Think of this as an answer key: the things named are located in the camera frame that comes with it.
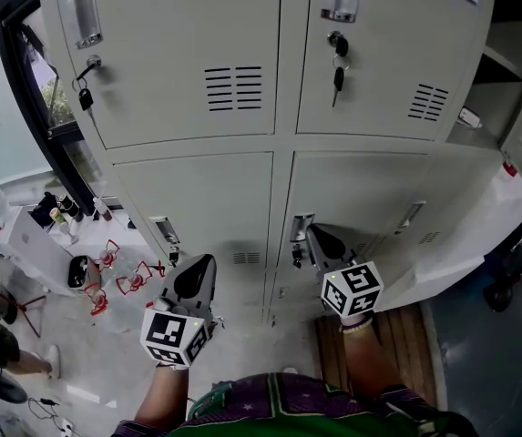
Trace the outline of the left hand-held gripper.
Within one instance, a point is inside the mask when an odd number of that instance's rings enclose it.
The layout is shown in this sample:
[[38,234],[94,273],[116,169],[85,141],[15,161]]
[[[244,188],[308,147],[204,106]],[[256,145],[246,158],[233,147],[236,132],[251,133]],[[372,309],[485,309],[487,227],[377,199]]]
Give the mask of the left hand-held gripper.
[[140,343],[154,361],[192,366],[202,353],[218,325],[210,308],[216,276],[215,258],[199,255],[165,277],[164,299],[146,305],[140,331]]

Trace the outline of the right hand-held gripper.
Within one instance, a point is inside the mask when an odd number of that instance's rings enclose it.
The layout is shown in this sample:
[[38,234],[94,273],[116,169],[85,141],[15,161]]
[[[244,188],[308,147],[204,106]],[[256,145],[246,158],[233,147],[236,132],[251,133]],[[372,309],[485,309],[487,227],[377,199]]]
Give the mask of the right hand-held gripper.
[[[306,242],[312,264],[320,271],[354,256],[353,232],[340,226],[311,224],[306,231]],[[367,261],[325,273],[321,300],[340,318],[350,318],[374,310],[383,291],[377,267]]]

